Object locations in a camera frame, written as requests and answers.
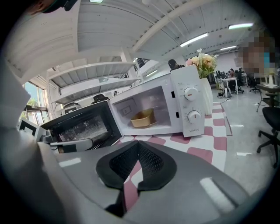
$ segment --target white shelf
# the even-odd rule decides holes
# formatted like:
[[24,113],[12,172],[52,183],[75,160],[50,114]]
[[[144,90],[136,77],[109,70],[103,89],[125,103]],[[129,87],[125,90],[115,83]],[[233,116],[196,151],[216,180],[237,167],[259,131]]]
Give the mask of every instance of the white shelf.
[[95,64],[83,65],[65,70],[63,72],[47,77],[60,88],[73,85],[82,81],[119,76],[125,74],[134,66],[130,62],[102,62]]
[[82,88],[75,88],[73,91],[69,91],[57,98],[52,99],[52,102],[65,105],[67,103],[71,103],[92,95],[100,94],[102,92],[130,86],[137,80],[139,80],[139,78],[109,79],[107,82],[90,84],[88,86],[83,86]]

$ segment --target ceiling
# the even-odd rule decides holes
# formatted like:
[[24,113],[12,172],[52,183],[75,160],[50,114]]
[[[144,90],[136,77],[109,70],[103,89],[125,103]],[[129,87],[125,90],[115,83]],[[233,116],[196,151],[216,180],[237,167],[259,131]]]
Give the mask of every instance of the ceiling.
[[[232,24],[253,22],[251,29],[228,30]],[[120,61],[123,48],[132,57],[163,62],[180,55],[187,60],[202,48],[216,53],[238,45],[263,29],[258,15],[236,0],[78,0],[66,12],[23,15],[5,47],[7,63],[24,81],[44,70]],[[203,33],[208,37],[180,47]]]

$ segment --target glossy floor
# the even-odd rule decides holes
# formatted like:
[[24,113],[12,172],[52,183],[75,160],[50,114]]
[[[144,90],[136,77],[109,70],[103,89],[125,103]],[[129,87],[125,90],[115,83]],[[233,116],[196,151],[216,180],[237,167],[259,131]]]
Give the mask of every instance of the glossy floor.
[[247,87],[242,89],[245,90],[243,94],[233,94],[229,101],[219,99],[218,90],[212,90],[212,93],[214,102],[223,102],[233,134],[227,137],[224,172],[251,195],[268,186],[275,172],[275,153],[272,145],[262,148],[260,154],[256,152],[260,144],[268,141],[265,136],[258,137],[259,130],[271,133],[262,112],[262,105],[267,105],[262,102],[256,112],[260,93],[249,92],[250,88]]

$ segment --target white microwave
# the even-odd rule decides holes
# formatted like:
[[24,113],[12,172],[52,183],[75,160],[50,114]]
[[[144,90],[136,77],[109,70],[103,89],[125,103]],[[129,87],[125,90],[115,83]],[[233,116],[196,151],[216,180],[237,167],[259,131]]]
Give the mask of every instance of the white microwave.
[[[187,66],[62,115],[42,128],[50,130],[59,142],[92,139],[93,148],[112,145],[124,135],[201,135],[204,110],[200,90],[196,67]],[[155,123],[134,127],[131,118],[146,109],[153,109]]]
[[[204,134],[203,98],[194,65],[135,86],[108,103],[122,135]],[[156,124],[148,128],[133,127],[130,119],[146,109],[154,110]]]

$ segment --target flower vase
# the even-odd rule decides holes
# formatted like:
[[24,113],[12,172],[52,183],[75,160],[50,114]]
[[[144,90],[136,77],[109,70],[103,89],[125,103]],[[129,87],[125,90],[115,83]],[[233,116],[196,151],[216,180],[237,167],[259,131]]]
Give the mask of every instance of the flower vase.
[[213,95],[207,78],[200,79],[205,115],[211,115],[213,109]]
[[270,88],[273,88],[273,77],[272,77],[272,75],[269,75],[268,84],[269,84]]

